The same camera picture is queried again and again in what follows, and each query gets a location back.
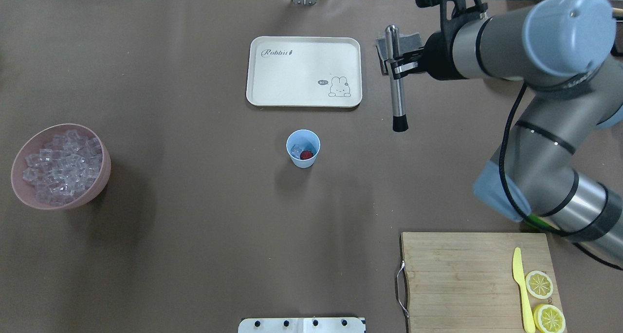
bowl of ice cubes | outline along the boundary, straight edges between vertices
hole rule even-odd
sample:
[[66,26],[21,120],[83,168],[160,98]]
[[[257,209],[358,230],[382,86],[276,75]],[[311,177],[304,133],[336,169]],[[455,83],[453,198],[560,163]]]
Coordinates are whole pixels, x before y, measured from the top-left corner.
[[71,209],[90,202],[110,177],[110,156],[87,127],[44,129],[20,149],[11,169],[15,195],[42,210]]

knife handle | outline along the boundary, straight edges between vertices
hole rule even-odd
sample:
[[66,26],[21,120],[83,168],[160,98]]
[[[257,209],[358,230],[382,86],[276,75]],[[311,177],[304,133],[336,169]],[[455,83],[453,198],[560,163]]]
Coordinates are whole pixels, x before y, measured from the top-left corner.
[[527,333],[534,333],[534,318],[532,318],[532,309],[530,309],[530,300],[528,299],[528,290],[526,284],[519,286],[521,292],[521,316],[523,319],[523,330]]

lemon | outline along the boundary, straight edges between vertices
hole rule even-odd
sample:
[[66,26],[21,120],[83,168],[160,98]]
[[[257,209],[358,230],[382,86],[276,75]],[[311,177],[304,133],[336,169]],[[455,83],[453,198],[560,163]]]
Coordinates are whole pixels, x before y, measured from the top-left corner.
[[547,299],[554,292],[554,284],[547,273],[532,271],[526,275],[528,293],[537,299]]
[[567,326],[563,312],[550,304],[540,304],[534,308],[534,323],[543,333],[562,333]]

red berry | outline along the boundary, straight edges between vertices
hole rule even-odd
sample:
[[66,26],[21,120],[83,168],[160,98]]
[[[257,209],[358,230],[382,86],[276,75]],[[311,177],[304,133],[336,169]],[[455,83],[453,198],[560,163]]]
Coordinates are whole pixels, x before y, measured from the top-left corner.
[[304,150],[304,151],[302,151],[302,153],[300,155],[300,158],[301,158],[301,160],[307,160],[307,159],[311,159],[312,156],[313,156],[313,154],[312,154],[311,151]]

robotic arm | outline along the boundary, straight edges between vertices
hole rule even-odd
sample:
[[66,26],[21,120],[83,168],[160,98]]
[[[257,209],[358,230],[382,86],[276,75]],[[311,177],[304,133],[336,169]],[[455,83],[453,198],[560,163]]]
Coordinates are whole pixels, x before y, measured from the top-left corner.
[[[448,1],[455,5],[451,20]],[[465,0],[434,0],[441,30],[410,52],[398,52],[401,38],[394,25],[385,30],[394,130],[407,129],[401,81],[408,74],[523,78],[536,97],[503,146],[507,186],[497,149],[474,193],[516,222],[538,215],[569,242],[623,266],[621,197],[568,167],[590,132],[623,120],[623,64],[609,55],[616,32],[610,4],[544,0],[488,18],[487,5],[474,3],[468,8]]]

